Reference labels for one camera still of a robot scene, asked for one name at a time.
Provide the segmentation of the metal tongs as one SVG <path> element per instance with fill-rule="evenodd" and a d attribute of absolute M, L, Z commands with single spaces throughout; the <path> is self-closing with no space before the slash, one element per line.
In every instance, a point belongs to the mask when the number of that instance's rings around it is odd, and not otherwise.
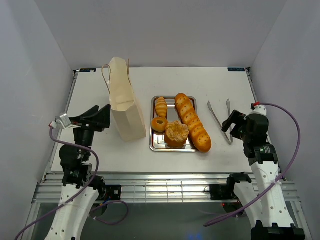
<path fill-rule="evenodd" d="M 217 123 L 218 127 L 221 129 L 221 128 L 223 127 L 223 125 L 221 124 L 221 122 L 219 121 L 217 115 L 215 114 L 215 112 L 214 112 L 214 110 L 213 110 L 213 108 L 212 108 L 212 105 L 211 105 L 210 101 L 207 102 L 207 107 L 208 107 L 210 113 L 212 114 L 215 122 Z M 230 117 L 230 116 L 231 116 L 231 102 L 230 102 L 230 99 L 229 99 L 229 98 L 226 100 L 226 107 L 227 107 L 228 116 Z M 222 133 L 225 141 L 226 141 L 229 145 L 232 145 L 233 142 L 234 142 L 233 136 L 231 135 L 231 131 L 232 131 L 232 128 L 230 127 L 230 128 L 229 128 L 229 137 L 228 137 L 228 135 L 227 135 L 226 132 L 221 131 L 221 133 Z"/>

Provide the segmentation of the brown paper bag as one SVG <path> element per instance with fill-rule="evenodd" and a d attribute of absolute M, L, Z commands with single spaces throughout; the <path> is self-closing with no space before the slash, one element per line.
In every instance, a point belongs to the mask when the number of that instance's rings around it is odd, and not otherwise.
<path fill-rule="evenodd" d="M 113 57 L 102 66 L 111 113 L 121 139 L 125 142 L 145 138 L 147 135 L 143 112 L 130 79 L 130 66 L 126 60 Z"/>

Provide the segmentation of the long fake baguette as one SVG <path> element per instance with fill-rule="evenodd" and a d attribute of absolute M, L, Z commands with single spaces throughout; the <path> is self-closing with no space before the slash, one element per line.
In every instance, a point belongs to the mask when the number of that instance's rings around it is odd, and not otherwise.
<path fill-rule="evenodd" d="M 179 93 L 175 96 L 175 107 L 182 120 L 189 130 L 189 138 L 196 149 L 202 153 L 207 153 L 212 147 L 212 141 L 204 128 L 193 103 L 187 95 Z"/>

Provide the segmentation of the fake sesame round bread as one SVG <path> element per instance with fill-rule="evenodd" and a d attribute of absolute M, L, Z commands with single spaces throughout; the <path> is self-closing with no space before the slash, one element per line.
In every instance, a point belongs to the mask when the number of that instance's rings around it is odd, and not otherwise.
<path fill-rule="evenodd" d="M 182 147 L 189 136 L 189 128 L 179 120 L 168 122 L 165 128 L 164 141 L 170 147 Z"/>

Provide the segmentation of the fake ring donut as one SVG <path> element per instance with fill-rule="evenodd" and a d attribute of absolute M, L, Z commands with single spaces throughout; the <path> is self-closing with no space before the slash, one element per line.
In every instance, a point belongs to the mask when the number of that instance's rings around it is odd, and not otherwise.
<path fill-rule="evenodd" d="M 163 133 L 166 131 L 167 124 L 168 124 L 167 119 L 162 117 L 155 117 L 151 121 L 151 128 L 158 133 Z"/>

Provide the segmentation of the small fake croissant roll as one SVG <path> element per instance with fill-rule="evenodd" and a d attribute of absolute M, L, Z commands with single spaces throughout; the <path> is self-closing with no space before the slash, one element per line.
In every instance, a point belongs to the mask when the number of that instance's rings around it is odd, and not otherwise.
<path fill-rule="evenodd" d="M 168 106 L 163 96 L 159 97 L 155 103 L 155 112 L 160 118 L 166 118 Z"/>

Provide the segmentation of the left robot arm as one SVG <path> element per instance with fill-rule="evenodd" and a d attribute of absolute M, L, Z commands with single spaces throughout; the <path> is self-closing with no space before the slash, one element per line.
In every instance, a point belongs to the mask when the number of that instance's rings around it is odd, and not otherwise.
<path fill-rule="evenodd" d="M 97 175 L 98 167 L 93 167 L 88 161 L 91 155 L 94 135 L 103 132 L 111 124 L 111 106 L 100 108 L 95 105 L 85 113 L 68 117 L 66 113 L 55 118 L 50 123 L 51 130 L 59 128 L 71 129 L 74 142 L 61 144 L 58 155 L 63 170 L 61 196 L 59 205 L 46 236 L 48 240 L 78 240 L 91 207 L 96 200 L 106 195 L 104 178 Z"/>

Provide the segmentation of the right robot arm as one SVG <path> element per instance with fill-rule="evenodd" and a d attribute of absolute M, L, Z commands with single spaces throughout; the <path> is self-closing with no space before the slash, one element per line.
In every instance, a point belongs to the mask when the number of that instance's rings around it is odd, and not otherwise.
<path fill-rule="evenodd" d="M 304 240 L 305 232 L 295 225 L 286 206 L 279 176 L 279 159 L 268 142 L 269 120 L 264 106 L 245 115 L 234 110 L 222 124 L 222 131 L 243 142 L 243 152 L 255 176 L 259 194 L 245 173 L 234 173 L 227 179 L 226 194 L 239 199 L 245 208 L 253 240 Z"/>

